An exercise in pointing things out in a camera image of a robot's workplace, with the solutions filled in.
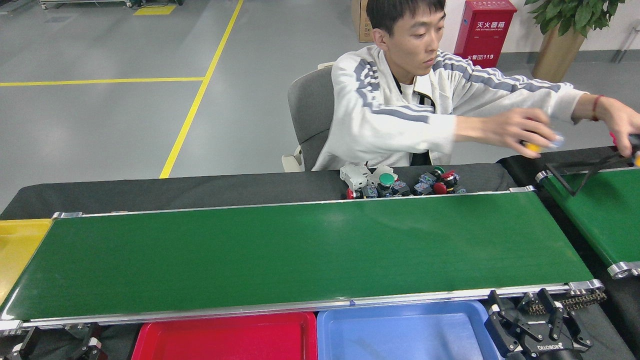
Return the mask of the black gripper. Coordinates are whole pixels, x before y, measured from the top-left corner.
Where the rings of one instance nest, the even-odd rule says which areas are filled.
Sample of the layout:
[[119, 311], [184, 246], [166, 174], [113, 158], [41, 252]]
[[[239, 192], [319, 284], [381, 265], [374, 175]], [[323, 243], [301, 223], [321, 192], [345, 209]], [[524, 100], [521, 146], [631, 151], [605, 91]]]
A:
[[[512, 300], [496, 290], [489, 296], [488, 318], [484, 322], [494, 346], [505, 359], [582, 360], [594, 342], [582, 330], [576, 310], [594, 304], [594, 294], [554, 300], [542, 288], [526, 294], [519, 312]], [[519, 335], [514, 326], [519, 316]]]

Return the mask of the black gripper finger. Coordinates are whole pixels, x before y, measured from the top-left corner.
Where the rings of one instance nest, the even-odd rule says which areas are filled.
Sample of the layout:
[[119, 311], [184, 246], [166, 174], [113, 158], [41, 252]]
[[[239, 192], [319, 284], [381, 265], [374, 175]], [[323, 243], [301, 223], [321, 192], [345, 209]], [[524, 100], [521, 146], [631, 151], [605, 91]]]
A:
[[67, 331], [73, 337], [82, 340], [80, 346], [67, 356], [68, 360], [107, 360], [108, 354], [102, 349], [99, 324], [68, 324]]
[[4, 341], [13, 342], [10, 350], [4, 353], [4, 359], [29, 360], [41, 335], [42, 329], [39, 327], [4, 330]]

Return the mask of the person's right hand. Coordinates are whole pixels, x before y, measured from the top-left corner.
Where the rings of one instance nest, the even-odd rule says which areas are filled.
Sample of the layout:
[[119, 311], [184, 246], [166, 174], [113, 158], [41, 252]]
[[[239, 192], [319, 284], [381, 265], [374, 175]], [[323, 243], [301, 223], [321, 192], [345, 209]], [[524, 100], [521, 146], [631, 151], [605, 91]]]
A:
[[514, 150], [526, 158], [539, 158], [540, 153], [521, 142], [544, 150], [559, 137], [550, 127], [550, 118], [537, 108], [514, 108], [492, 116], [488, 133], [491, 145]]

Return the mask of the person's left hand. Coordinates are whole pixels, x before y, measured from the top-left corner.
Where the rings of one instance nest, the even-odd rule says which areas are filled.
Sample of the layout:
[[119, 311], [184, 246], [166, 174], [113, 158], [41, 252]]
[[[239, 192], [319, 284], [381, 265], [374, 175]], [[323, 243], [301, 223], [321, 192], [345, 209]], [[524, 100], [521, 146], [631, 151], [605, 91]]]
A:
[[618, 151], [624, 157], [633, 155], [630, 134], [640, 133], [640, 114], [615, 98], [602, 96], [596, 105], [596, 118], [606, 124], [615, 136]]

